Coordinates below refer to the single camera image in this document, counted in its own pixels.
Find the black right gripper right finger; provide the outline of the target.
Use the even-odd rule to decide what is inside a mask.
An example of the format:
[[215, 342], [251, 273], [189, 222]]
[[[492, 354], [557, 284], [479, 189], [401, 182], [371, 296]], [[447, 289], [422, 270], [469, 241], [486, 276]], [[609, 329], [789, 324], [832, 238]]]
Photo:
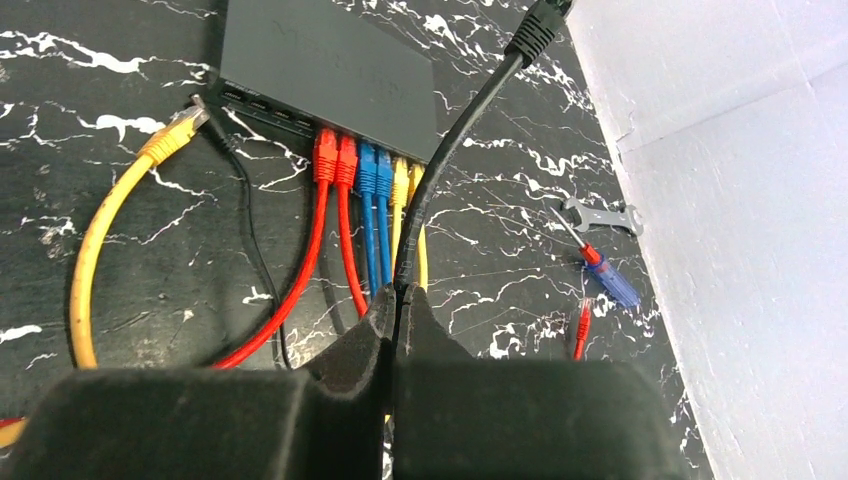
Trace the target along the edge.
[[662, 397], [632, 365], [474, 358], [415, 286], [396, 312], [395, 478], [682, 477]]

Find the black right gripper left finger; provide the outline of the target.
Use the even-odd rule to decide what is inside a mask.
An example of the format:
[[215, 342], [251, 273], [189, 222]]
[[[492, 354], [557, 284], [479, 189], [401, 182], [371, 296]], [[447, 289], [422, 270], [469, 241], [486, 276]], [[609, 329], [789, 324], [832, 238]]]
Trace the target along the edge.
[[377, 479], [397, 297], [292, 371], [80, 370], [41, 401], [5, 479]]

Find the black network switch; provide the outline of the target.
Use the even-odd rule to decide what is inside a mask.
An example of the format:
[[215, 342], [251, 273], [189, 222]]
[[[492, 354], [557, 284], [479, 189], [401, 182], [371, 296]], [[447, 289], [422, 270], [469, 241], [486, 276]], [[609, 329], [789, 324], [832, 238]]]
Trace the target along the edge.
[[431, 61], [332, 1], [231, 1], [208, 103], [309, 138], [327, 127], [426, 163]]

